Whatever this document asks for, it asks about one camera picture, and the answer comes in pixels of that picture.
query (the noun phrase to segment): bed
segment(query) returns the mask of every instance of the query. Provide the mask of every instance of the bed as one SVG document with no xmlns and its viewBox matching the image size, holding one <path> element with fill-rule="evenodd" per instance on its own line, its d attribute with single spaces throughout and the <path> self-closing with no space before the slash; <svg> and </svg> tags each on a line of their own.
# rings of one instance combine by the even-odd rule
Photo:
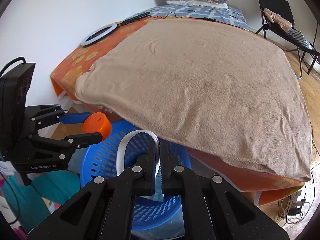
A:
<svg viewBox="0 0 320 240">
<path fill-rule="evenodd" d="M 175 12 L 177 17 L 187 16 L 199 19 L 208 17 L 224 24 L 248 30 L 241 10 L 231 7 L 226 10 L 200 6 L 162 5 L 146 11 L 150 11 L 152 17 L 167 16 L 167 18 L 175 18 L 173 13 L 169 15 L 171 12 Z M 159 17 L 152 17 L 146 17 L 140 21 L 118 28 L 112 35 L 92 46 L 87 48 L 79 46 L 75 49 L 50 75 L 57 95 L 60 96 L 66 93 L 72 100 L 78 101 L 74 93 L 76 80 L 83 73 L 87 72 L 98 58 L 106 55 L 127 36 L 143 27 L 149 21 L 159 19 Z M 102 105 L 85 103 L 84 105 L 94 112 L 104 112 L 111 121 L 120 119 L 116 113 Z M 284 198 L 304 185 L 304 182 L 300 180 L 281 177 L 267 172 L 237 168 L 228 165 L 216 156 L 192 149 L 188 149 L 188 151 L 190 155 L 203 165 L 210 167 L 213 172 L 217 171 L 222 174 L 225 179 L 239 191 L 244 192 L 244 195 L 256 205 L 264 205 Z"/>
</svg>

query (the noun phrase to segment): chair backrest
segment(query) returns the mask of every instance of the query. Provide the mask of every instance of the chair backrest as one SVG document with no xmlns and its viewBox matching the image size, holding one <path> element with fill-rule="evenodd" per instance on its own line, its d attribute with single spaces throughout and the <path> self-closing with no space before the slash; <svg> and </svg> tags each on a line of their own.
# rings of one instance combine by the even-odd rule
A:
<svg viewBox="0 0 320 240">
<path fill-rule="evenodd" d="M 280 14 L 284 19 L 294 25 L 292 11 L 289 2 L 286 0 L 259 0 L 260 8 L 268 8 L 274 13 Z"/>
</svg>

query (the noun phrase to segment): white loop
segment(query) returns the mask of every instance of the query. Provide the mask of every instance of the white loop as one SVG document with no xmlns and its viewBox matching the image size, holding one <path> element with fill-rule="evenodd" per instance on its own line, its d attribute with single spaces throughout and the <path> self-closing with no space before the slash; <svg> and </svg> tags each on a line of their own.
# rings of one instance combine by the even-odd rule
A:
<svg viewBox="0 0 320 240">
<path fill-rule="evenodd" d="M 132 139 L 133 136 L 141 132 L 144 132 L 150 135 L 156 143 L 156 176 L 157 176 L 159 167 L 160 167 L 160 155 L 159 155 L 160 144 L 159 144 L 158 137 L 153 132 L 148 130 L 132 131 L 122 138 L 121 142 L 119 143 L 119 147 L 117 151 L 117 159 L 116 159 L 117 176 L 119 176 L 121 172 L 124 171 L 124 153 L 129 141 Z"/>
<path fill-rule="evenodd" d="M 88 40 L 89 37 L 91 37 L 92 35 L 96 34 L 97 32 L 99 32 L 99 31 L 101 31 L 101 30 L 103 30 L 103 29 L 106 29 L 106 28 L 108 28 L 108 27 L 110 27 L 110 28 L 107 29 L 106 31 L 104 31 L 103 33 L 100 33 L 100 34 L 97 35 L 96 37 Z M 88 36 L 86 36 L 86 37 L 83 39 L 83 41 L 81 42 L 81 45 L 82 45 L 82 46 L 88 46 L 89 44 L 91 44 L 91 43 L 93 43 L 93 42 L 95 42 L 95 41 L 97 41 L 97 40 L 99 40 L 99 39 L 107 36 L 108 33 L 112 32 L 112 31 L 113 31 L 115 28 L 117 28 L 117 27 L 118 27 L 118 25 L 115 24 L 115 23 L 111 23 L 111 24 L 105 25 L 105 26 L 99 28 L 98 30 L 95 30 L 94 32 L 90 33 Z"/>
</svg>

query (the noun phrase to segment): white pillow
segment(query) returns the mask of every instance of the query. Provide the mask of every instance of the white pillow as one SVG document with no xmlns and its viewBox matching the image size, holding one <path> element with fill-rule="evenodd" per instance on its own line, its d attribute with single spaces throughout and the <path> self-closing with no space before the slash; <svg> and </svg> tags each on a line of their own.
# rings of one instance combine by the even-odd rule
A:
<svg viewBox="0 0 320 240">
<path fill-rule="evenodd" d="M 186 0 L 172 0 L 167 1 L 167 4 L 171 5 L 198 5 L 198 6 L 207 6 L 207 7 L 214 7 L 214 8 L 221 8 L 221 9 L 229 9 L 226 3 L 217 4 L 212 2 L 206 1 L 186 1 Z"/>
</svg>

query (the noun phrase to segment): white strap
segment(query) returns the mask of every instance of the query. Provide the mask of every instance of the white strap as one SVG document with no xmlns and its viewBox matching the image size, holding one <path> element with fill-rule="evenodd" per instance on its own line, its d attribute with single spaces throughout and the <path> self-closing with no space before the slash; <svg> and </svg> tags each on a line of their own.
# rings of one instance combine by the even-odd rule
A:
<svg viewBox="0 0 320 240">
<path fill-rule="evenodd" d="M 159 144 L 158 137 L 153 132 L 148 130 L 132 131 L 122 138 L 117 151 L 117 159 L 116 159 L 117 176 L 119 176 L 120 173 L 124 171 L 124 153 L 129 141 L 132 139 L 133 136 L 141 132 L 144 132 L 150 135 L 156 143 L 156 176 L 157 176 L 159 167 L 160 167 L 160 155 L 159 155 L 160 144 Z"/>
</svg>

